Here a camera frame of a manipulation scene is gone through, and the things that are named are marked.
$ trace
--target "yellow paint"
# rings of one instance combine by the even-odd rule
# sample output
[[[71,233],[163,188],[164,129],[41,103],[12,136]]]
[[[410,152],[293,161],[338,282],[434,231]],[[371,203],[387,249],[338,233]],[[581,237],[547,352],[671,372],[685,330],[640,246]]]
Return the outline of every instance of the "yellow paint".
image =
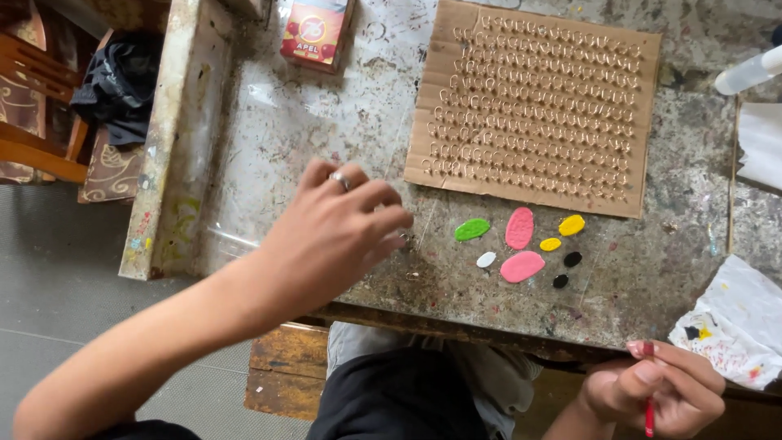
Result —
[[[698,340],[700,341],[703,341],[709,336],[714,336],[714,335],[712,334],[712,332],[708,331],[706,326],[703,326],[703,328],[698,331]]]
[[[559,233],[563,236],[571,236],[584,229],[585,224],[584,218],[580,215],[571,215],[559,224]]]
[[[540,249],[542,251],[553,251],[558,248],[562,242],[558,238],[546,238],[540,242]]]

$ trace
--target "green paint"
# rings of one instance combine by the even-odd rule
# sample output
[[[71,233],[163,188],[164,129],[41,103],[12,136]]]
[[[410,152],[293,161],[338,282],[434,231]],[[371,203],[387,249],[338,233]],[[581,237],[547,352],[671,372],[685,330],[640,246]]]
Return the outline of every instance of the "green paint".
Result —
[[[467,241],[485,234],[491,226],[482,218],[470,218],[463,225],[456,228],[454,238],[456,241]]]

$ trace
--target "paint-stained table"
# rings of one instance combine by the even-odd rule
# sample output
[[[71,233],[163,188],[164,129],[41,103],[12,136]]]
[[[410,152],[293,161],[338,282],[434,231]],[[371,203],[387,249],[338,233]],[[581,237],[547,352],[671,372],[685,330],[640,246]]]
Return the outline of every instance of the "paint-stained table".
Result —
[[[712,79],[770,47],[770,33],[782,21],[773,17],[782,16],[782,4],[492,3],[664,34],[641,220],[584,215],[586,228],[544,254],[547,264],[533,279],[506,283],[499,268],[513,251],[504,244],[504,229],[513,210],[525,204],[402,180],[436,3],[361,0],[344,73],[332,77],[290,67],[277,53],[291,4],[283,0],[268,25],[235,17],[233,71],[219,110],[209,185],[188,202],[195,212],[188,219],[196,221],[187,223],[184,235],[192,249],[184,257],[158,251],[163,257],[153,260],[160,268],[124,262],[124,275],[169,275],[177,266],[166,258],[185,258],[188,264],[179,267],[205,276],[252,249],[285,209],[308,160],[317,156],[357,162],[371,177],[389,180],[416,220],[409,248],[320,316],[509,344],[558,359],[567,358],[564,353],[584,357],[622,349],[624,341],[646,337],[653,325],[656,337],[665,339],[726,257],[736,107],[732,97],[711,88]],[[776,101],[781,94],[777,81],[742,99]],[[558,223],[571,214],[529,207],[534,247],[558,236]],[[132,222],[143,222],[143,213],[135,209]],[[739,180],[734,216],[734,252],[782,283],[780,194]],[[476,217],[488,220],[491,230],[457,243],[454,229]],[[183,237],[181,230],[158,228],[164,237],[156,238],[160,246],[168,245],[168,236],[172,246]],[[128,243],[138,246],[144,240],[135,231],[131,223]],[[497,252],[497,261],[476,267],[487,251]],[[580,251],[583,261],[567,269],[561,261],[570,251]],[[556,290],[552,281],[562,273],[570,282]]]

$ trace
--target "pink paint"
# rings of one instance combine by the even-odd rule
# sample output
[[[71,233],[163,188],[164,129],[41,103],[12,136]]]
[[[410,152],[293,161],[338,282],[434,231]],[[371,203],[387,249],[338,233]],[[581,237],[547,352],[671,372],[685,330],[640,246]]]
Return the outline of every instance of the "pink paint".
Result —
[[[509,283],[520,283],[538,273],[546,262],[535,252],[524,251],[505,260],[500,267],[500,275]]]
[[[528,207],[520,207],[513,211],[508,227],[505,228],[505,243],[520,251],[533,238],[533,212]]]

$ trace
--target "white paint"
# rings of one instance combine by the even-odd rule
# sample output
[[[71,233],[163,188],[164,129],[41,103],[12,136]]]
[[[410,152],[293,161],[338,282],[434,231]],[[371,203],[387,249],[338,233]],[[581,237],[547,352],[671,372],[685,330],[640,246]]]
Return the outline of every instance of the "white paint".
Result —
[[[480,258],[478,258],[478,261],[475,262],[475,265],[480,268],[489,267],[490,264],[494,263],[495,259],[497,259],[497,254],[493,252],[486,252],[485,254],[481,255]]]

